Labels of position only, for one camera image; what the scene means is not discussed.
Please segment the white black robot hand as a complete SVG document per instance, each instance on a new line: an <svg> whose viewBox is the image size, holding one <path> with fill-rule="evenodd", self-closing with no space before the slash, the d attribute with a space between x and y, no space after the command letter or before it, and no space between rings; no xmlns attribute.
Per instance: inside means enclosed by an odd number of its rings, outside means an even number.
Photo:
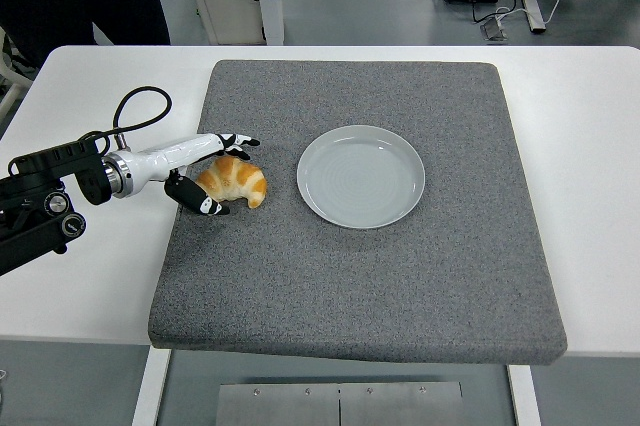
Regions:
<svg viewBox="0 0 640 426"><path fill-rule="evenodd" d="M108 154L104 162L112 165L120 179L120 185L113 189L117 198L136 195L148 182L156 181L164 184L169 197L194 213L226 215L228 207L193 180L180 175L179 169L224 154L247 160L249 156L243 147L259 144L259 140L241 134L196 134L141 152L118 150Z"/></svg>

